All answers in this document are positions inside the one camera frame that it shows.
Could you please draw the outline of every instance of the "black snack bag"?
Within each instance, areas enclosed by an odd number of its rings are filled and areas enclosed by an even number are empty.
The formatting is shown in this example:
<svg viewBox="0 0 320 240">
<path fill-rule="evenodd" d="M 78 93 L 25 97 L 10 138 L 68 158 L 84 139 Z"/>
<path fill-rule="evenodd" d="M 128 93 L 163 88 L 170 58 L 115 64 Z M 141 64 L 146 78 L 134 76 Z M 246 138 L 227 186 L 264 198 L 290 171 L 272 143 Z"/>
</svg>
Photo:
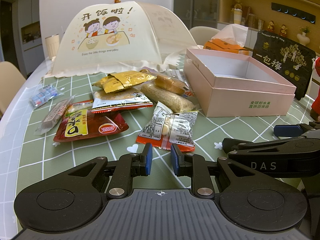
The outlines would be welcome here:
<svg viewBox="0 0 320 240">
<path fill-rule="evenodd" d="M 306 95 L 316 60 L 313 50 L 278 34 L 259 31 L 252 57 L 295 85 L 297 100 Z"/>
</svg>

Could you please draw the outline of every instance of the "pink gift box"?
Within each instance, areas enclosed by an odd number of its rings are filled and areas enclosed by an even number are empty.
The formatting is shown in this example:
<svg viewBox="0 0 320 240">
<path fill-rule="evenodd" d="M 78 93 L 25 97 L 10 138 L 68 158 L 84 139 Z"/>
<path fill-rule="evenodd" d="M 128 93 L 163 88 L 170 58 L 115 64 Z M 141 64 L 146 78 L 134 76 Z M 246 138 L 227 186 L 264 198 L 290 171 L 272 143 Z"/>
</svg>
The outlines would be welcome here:
<svg viewBox="0 0 320 240">
<path fill-rule="evenodd" d="M 207 117 L 286 115 L 296 87 L 250 56 L 187 49 L 184 73 Z"/>
</svg>

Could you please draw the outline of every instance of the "white vase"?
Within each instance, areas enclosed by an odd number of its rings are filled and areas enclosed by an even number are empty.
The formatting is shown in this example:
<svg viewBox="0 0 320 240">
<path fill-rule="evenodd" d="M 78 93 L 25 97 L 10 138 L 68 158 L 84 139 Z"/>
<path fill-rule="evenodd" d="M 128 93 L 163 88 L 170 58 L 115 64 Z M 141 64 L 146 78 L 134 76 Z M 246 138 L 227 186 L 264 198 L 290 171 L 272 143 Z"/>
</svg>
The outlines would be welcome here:
<svg viewBox="0 0 320 240">
<path fill-rule="evenodd" d="M 298 33 L 297 38 L 299 40 L 299 43 L 302 44 L 303 46 L 306 46 L 307 44 L 310 43 L 310 39 L 306 36 L 306 33 Z"/>
</svg>

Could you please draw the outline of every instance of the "white chair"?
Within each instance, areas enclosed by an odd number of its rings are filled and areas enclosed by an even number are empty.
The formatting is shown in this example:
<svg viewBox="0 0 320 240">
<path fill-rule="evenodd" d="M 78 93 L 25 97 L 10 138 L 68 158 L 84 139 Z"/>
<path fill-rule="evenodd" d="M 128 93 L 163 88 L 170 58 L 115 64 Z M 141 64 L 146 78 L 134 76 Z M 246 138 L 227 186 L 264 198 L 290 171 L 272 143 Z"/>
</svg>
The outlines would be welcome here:
<svg viewBox="0 0 320 240">
<path fill-rule="evenodd" d="M 196 44 L 203 45 L 211 40 L 211 38 L 219 32 L 218 29 L 206 27 L 206 26 L 197 26 L 193 27 L 190 30 L 192 37 L 195 39 Z"/>
<path fill-rule="evenodd" d="M 4 114 L 26 79 L 10 62 L 0 62 L 0 111 Z"/>
</svg>

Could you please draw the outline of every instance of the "blue candy packet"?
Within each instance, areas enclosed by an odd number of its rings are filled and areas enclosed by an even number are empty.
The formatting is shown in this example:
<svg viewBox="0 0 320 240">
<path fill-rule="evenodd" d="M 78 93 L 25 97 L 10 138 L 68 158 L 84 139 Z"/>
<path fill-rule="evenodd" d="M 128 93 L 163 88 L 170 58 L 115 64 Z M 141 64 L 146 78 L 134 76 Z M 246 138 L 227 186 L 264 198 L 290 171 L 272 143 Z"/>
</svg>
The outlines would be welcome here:
<svg viewBox="0 0 320 240">
<path fill-rule="evenodd" d="M 30 98 L 30 102 L 34 108 L 38 108 L 51 100 L 52 98 L 63 95 L 62 92 L 58 91 L 53 85 L 47 85 L 40 88 L 36 95 Z"/>
</svg>

